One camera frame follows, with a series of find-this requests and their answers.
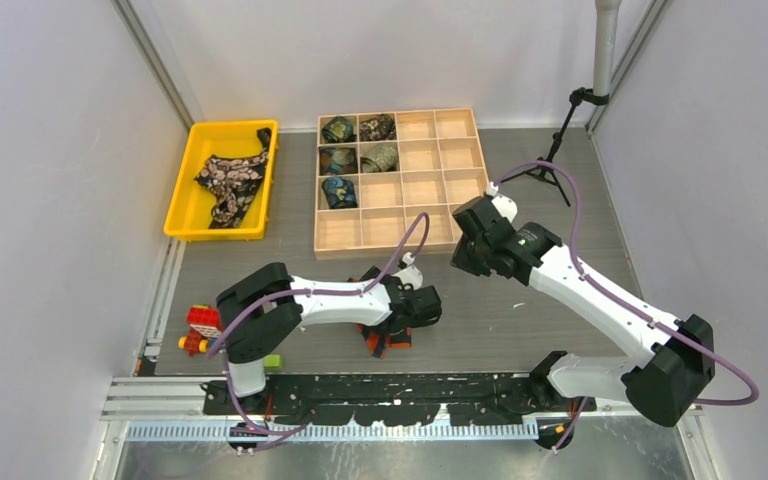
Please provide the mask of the orange navy striped tie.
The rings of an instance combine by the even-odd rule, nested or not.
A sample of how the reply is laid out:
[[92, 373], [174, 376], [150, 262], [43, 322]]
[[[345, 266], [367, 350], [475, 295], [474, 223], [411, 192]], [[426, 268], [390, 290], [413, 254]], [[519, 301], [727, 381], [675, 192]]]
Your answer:
[[395, 333], [381, 333], [373, 327], [358, 324], [357, 328], [363, 337], [369, 353], [381, 359], [387, 349], [408, 349], [412, 347], [412, 329], [405, 328]]

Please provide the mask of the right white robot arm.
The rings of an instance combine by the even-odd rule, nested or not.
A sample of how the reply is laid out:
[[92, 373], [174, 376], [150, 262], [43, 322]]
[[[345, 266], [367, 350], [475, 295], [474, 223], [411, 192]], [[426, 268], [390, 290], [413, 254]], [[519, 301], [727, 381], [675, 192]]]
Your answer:
[[616, 400], [660, 426], [676, 425], [715, 375], [713, 360], [678, 337], [711, 349], [711, 325], [697, 315], [679, 320], [645, 305], [573, 258], [570, 246], [540, 224], [515, 228], [516, 213], [516, 204], [503, 195], [483, 195], [459, 206], [453, 219], [462, 235], [452, 265], [476, 276], [515, 279], [557, 300], [623, 353], [551, 352], [529, 373], [534, 403], [551, 411], [577, 397]]

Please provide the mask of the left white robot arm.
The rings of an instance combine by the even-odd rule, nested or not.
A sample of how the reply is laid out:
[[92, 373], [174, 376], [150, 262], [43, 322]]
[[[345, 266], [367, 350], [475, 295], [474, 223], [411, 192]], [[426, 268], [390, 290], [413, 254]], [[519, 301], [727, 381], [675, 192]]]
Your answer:
[[228, 400], [244, 414], [265, 405], [265, 359], [296, 329], [354, 325], [376, 358], [410, 347], [413, 330], [442, 316], [440, 296], [422, 281], [408, 265], [394, 274], [371, 267], [357, 281], [313, 281], [291, 275], [280, 262], [240, 280], [216, 298], [222, 333], [210, 350], [225, 352]]

